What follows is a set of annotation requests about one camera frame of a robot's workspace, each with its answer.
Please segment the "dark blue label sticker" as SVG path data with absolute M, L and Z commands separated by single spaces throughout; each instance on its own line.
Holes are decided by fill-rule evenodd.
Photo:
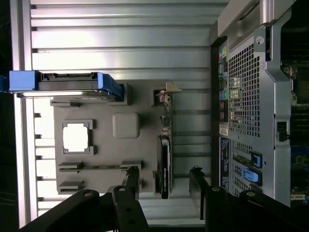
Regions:
M 219 138 L 219 186 L 229 190 L 230 183 L 230 140 Z

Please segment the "blue expansion slot latch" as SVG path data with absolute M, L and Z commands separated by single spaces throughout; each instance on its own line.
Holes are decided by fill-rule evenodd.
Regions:
M 242 178 L 247 181 L 256 184 L 257 186 L 262 186 L 262 176 L 251 169 L 242 169 L 241 171 Z
M 263 166 L 262 154 L 251 151 L 251 163 L 254 167 L 261 169 Z

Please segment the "grey parts rack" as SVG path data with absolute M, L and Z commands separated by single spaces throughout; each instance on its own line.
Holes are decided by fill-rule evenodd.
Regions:
M 123 101 L 108 101 L 88 96 L 54 97 L 56 188 L 60 194 L 82 189 L 105 193 L 110 186 L 124 183 L 126 171 L 139 169 L 139 192 L 155 193 L 153 172 L 157 170 L 157 136 L 163 106 L 154 103 L 154 91 L 168 81 L 137 80 L 121 82 Z M 112 116 L 137 113 L 140 135 L 136 139 L 116 139 Z M 82 153 L 65 152 L 63 128 L 81 123 L 88 128 L 88 148 Z

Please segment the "black graphics card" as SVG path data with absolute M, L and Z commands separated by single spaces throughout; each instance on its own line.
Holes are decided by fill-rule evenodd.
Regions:
M 157 136 L 157 170 L 153 172 L 154 192 L 162 199 L 168 199 L 172 192 L 173 154 L 173 94 L 181 92 L 173 82 L 166 82 L 165 88 L 154 91 L 154 103 L 163 106 L 159 117 L 161 132 Z

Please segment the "white rounded square pad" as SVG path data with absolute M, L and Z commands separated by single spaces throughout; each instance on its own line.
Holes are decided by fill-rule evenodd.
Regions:
M 137 113 L 115 113 L 112 116 L 113 136 L 116 139 L 136 139 L 140 135 Z

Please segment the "silver CPU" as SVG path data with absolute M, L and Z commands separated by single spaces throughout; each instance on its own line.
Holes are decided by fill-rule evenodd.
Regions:
M 88 128 L 81 123 L 68 123 L 63 128 L 65 152 L 82 153 L 88 148 Z

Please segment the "black case latch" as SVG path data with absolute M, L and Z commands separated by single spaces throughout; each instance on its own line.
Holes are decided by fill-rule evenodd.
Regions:
M 289 135 L 287 132 L 287 122 L 277 122 L 277 134 L 279 142 L 285 142 L 289 140 Z

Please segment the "green motherboard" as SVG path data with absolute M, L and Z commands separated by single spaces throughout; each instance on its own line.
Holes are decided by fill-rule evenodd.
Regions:
M 309 61 L 286 62 L 286 66 L 309 64 Z M 291 104 L 291 205 L 309 204 L 309 105 Z

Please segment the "silver PC case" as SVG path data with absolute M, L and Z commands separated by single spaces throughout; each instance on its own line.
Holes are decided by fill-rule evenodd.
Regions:
M 212 181 L 219 185 L 219 138 L 230 140 L 229 192 L 255 190 L 291 205 L 291 147 L 278 141 L 277 122 L 290 129 L 291 82 L 286 62 L 309 61 L 309 0 L 230 0 L 211 29 Z M 228 136 L 219 124 L 229 126 Z M 251 163 L 251 151 L 263 166 Z M 262 186 L 242 178 L 262 176 Z

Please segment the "disk in blue caddy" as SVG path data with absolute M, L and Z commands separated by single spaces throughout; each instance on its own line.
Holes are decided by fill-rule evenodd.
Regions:
M 8 91 L 19 97 L 88 96 L 122 102 L 125 89 L 109 74 L 42 73 L 39 71 L 10 71 Z

